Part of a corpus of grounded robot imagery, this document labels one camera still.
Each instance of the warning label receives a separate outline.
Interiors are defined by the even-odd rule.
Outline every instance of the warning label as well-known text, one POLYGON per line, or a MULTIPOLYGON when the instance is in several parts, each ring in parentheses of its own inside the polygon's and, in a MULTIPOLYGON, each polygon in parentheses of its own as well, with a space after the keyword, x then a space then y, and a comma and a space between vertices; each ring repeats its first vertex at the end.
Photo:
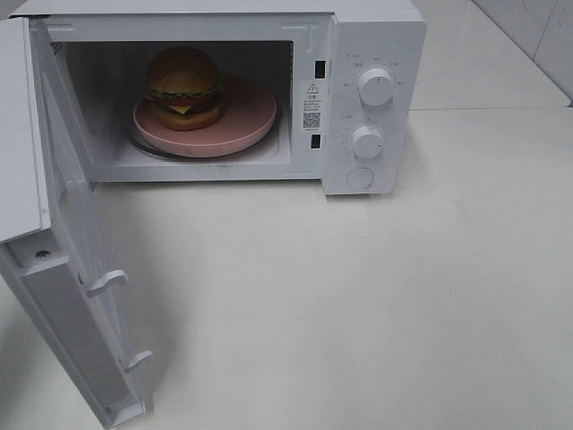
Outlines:
POLYGON ((323 80, 301 81, 302 129, 305 132, 320 132, 322 128, 322 104, 326 99, 326 85, 323 80))

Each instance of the timer knob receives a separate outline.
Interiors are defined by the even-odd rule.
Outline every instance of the timer knob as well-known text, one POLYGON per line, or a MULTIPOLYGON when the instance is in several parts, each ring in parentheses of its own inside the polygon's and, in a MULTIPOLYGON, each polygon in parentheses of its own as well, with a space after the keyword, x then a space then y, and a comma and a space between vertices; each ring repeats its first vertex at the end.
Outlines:
POLYGON ((352 148, 356 157, 373 159, 384 149, 386 135, 382 130, 364 125, 352 135, 352 148))
POLYGON ((360 99, 369 106, 381 106, 394 95, 394 76, 385 67, 367 70, 358 79, 360 99))

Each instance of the open microwave door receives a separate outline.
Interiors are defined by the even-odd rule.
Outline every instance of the open microwave door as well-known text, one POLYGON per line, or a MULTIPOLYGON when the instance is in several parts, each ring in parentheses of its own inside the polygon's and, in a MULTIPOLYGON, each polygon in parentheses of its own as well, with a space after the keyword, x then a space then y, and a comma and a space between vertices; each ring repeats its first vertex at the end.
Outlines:
POLYGON ((0 271, 104 427, 144 412, 73 142, 80 122, 41 20, 0 21, 0 271))

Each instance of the pink plate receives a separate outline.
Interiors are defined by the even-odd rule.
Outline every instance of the pink plate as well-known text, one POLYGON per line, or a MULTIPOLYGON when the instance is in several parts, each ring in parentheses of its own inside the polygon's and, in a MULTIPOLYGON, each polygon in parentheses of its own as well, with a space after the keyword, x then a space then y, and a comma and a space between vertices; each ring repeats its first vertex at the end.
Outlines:
POLYGON ((164 127, 142 100, 133 110, 133 121, 143 137, 156 148, 185 157, 221 157, 242 151, 262 139, 277 114, 273 95, 244 79, 227 77, 223 86, 227 110, 215 124, 189 132, 164 127))

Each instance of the microwave oven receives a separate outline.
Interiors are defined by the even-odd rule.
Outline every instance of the microwave oven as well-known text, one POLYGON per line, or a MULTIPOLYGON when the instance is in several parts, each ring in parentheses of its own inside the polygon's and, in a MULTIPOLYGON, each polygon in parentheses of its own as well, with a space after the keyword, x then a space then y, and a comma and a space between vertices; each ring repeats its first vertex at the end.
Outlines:
POLYGON ((426 25, 409 0, 29 0, 0 21, 0 270, 103 427, 145 406, 98 182, 320 179, 391 191, 426 25), (149 61, 197 47, 276 100, 268 133, 169 157, 133 126, 149 61))

